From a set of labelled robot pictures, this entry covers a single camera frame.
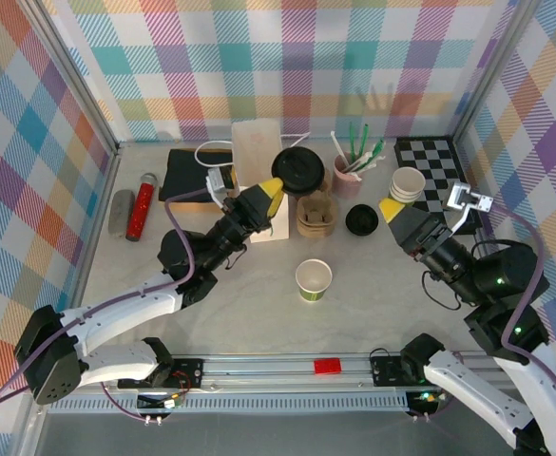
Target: plaid wall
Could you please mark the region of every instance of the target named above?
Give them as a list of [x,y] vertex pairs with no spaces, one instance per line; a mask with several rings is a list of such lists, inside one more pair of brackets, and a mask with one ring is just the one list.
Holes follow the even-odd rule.
[[[463,140],[470,181],[539,227],[551,286],[540,315],[556,342],[556,0],[545,0]],[[511,219],[485,220],[497,238],[528,238]]]
[[313,137],[448,133],[517,0],[45,3],[116,136],[161,141],[258,117]]
[[[68,303],[107,163],[23,12],[0,0],[0,385],[32,311]],[[0,455],[17,404],[0,406]]]

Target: pen holder cup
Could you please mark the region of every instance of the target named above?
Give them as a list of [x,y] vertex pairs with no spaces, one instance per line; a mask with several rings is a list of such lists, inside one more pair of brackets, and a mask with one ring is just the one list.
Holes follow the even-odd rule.
[[333,194],[346,200],[355,198],[362,188],[360,177],[341,172],[347,164],[342,156],[337,155],[333,165]]

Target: checkerboard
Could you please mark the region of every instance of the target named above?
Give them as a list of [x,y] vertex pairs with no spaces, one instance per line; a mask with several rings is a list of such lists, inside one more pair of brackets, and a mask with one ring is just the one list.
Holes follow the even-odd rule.
[[[394,150],[398,166],[416,168],[426,178],[426,187],[412,207],[431,212],[446,222],[442,201],[448,195],[449,185],[454,181],[466,182],[452,140],[448,137],[399,138]],[[457,235],[473,235],[480,227],[480,217],[471,212]]]

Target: red thermos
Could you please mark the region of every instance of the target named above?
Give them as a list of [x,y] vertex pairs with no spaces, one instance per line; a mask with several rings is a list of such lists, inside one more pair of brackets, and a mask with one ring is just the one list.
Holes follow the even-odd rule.
[[127,232],[125,233],[127,240],[140,240],[155,187],[157,187],[155,175],[151,173],[143,174],[141,177],[141,188],[138,190],[138,197],[136,197],[136,202],[134,203],[132,217],[129,220]]

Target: red tag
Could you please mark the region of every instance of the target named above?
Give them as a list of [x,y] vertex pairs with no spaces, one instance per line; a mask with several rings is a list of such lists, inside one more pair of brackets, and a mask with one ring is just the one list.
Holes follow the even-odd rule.
[[341,373],[341,360],[338,358],[321,358],[314,360],[316,375]]

